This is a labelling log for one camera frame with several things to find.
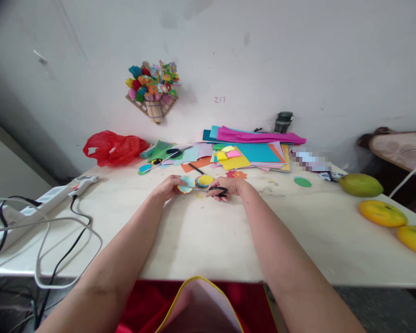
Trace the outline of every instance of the scissors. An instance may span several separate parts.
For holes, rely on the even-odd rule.
[[[171,154],[171,155],[169,155],[167,158],[165,158],[164,160],[162,160],[160,163],[155,164],[153,167],[151,167],[149,169],[149,171],[157,168],[160,164],[162,164],[166,160],[169,160],[170,158],[178,157],[178,156],[182,155],[182,153],[184,152],[184,150],[187,150],[187,149],[190,149],[190,148],[193,148],[193,146],[188,146],[188,147],[185,147],[185,148],[173,148],[173,149],[167,150],[166,153],[167,154]]]
[[[189,186],[187,186],[188,188],[191,188],[191,189],[193,189],[193,190],[197,190],[197,191],[202,191],[202,192],[205,192],[205,193],[208,193],[209,191],[211,191],[211,190],[222,190],[222,192],[220,192],[218,195],[215,195],[215,197],[226,197],[226,194],[228,193],[228,189],[227,188],[225,188],[225,187],[220,187],[220,186],[213,186],[213,187],[210,187],[209,189],[208,189],[208,191],[207,190],[205,190],[205,189],[200,189],[200,188],[198,188],[198,187],[189,187]]]

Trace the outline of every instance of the glue gun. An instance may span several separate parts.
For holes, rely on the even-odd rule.
[[[89,185],[93,183],[97,183],[98,177],[97,176],[81,176],[81,177],[77,177],[75,180],[78,181],[79,184],[76,187],[74,187],[74,190],[71,193],[68,194],[70,197],[73,197],[73,196],[79,197],[88,188]]]

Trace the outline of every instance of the wall-mounted flower holder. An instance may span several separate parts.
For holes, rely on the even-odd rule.
[[[174,103],[178,100],[177,96],[170,96],[170,103],[166,103],[163,100],[150,102],[138,102],[135,99],[132,99],[128,94],[126,95],[126,99],[134,104],[140,111],[142,111],[151,122],[155,122],[157,125],[163,120],[173,107]]]

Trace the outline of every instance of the yellow paper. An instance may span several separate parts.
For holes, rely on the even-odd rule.
[[[234,147],[234,148],[239,153],[242,154],[242,152],[237,147]],[[243,156],[243,154],[240,157],[233,157],[233,158],[230,158],[228,160],[219,161],[219,163],[221,165],[223,165],[223,168],[225,170],[231,170],[231,169],[237,169],[239,167],[249,167],[249,166],[251,166],[250,161],[248,161],[248,159],[245,156]]]

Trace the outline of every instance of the white marble tabletop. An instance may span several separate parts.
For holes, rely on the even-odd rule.
[[[79,209],[94,218],[93,228],[104,246],[123,227],[148,193],[170,174],[185,174],[180,166],[156,168],[139,176],[144,164],[94,167],[86,175],[99,182],[80,197]],[[222,167],[201,168],[213,177],[225,176]],[[242,169],[265,201],[293,232],[303,248],[333,285],[416,287],[416,253],[395,236],[394,229],[371,223],[357,206],[363,198],[345,193],[339,184],[293,166],[291,173]],[[188,173],[192,177],[196,171]],[[295,176],[307,178],[312,187],[300,187]],[[410,225],[416,214],[384,195],[376,199],[400,208]],[[74,216],[69,199],[50,217]],[[45,227],[32,228],[0,255],[0,275],[33,275]],[[42,274],[51,275],[57,261],[71,246],[81,227],[72,221],[51,224],[42,258]],[[75,277],[90,260],[98,241],[85,232],[76,250],[65,260],[58,276]],[[278,260],[283,253],[274,253]],[[264,280],[251,239],[244,208],[238,197],[228,203],[192,191],[166,204],[157,239],[141,273],[144,279],[185,280],[202,275],[212,280],[257,282]]]

